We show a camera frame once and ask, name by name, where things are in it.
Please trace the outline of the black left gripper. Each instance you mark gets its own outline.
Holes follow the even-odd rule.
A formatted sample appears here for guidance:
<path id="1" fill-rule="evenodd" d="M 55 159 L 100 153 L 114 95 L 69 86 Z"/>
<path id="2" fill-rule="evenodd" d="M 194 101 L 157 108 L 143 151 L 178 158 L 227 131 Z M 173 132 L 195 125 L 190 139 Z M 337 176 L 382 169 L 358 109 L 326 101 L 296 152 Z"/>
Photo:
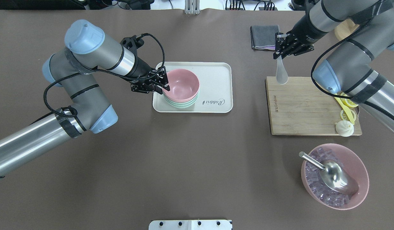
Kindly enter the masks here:
<path id="1" fill-rule="evenodd" d="M 162 90 L 170 91 L 165 66 L 154 69 L 137 57 L 135 65 L 130 71 L 130 77 L 134 78 L 134 80 L 130 80 L 132 92 L 162 94 Z"/>

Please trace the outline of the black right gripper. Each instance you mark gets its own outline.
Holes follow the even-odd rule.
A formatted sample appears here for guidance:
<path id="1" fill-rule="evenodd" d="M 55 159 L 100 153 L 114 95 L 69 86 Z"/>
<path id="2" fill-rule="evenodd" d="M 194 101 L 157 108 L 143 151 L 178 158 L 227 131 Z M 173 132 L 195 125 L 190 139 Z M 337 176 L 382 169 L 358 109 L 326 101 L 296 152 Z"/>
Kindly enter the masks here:
<path id="1" fill-rule="evenodd" d="M 314 50 L 314 44 L 324 37 L 326 32 L 317 29 L 309 16 L 303 16 L 287 34 L 275 34 L 275 53 L 273 59 L 286 56 L 298 56 Z"/>

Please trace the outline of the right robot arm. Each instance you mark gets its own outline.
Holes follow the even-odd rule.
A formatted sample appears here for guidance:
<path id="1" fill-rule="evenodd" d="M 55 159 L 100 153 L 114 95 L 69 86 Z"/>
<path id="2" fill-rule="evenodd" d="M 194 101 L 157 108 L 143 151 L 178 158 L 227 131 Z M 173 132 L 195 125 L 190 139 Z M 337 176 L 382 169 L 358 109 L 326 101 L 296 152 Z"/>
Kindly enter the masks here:
<path id="1" fill-rule="evenodd" d="M 275 34 L 273 58 L 279 63 L 298 56 L 340 23 L 350 19 L 359 27 L 315 63 L 313 83 L 325 94 L 350 99 L 394 133 L 394 84 L 370 63 L 383 51 L 394 50 L 394 0 L 300 0 L 303 16 L 286 34 Z"/>

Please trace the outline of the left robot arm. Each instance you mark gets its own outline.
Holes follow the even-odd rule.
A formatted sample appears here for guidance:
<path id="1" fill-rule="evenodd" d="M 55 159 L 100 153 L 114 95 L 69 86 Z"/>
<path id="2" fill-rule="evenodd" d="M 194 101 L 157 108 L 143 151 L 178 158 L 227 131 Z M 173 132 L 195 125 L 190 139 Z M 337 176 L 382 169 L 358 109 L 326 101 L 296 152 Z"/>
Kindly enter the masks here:
<path id="1" fill-rule="evenodd" d="M 50 112 L 0 140 L 0 180 L 87 130 L 97 134 L 117 122 L 118 116 L 93 73 L 117 76 L 137 93 L 170 90 L 164 64 L 152 68 L 137 56 L 143 37 L 149 35 L 117 42 L 85 19 L 73 22 L 65 34 L 65 47 L 42 66 L 50 83 L 43 95 Z"/>

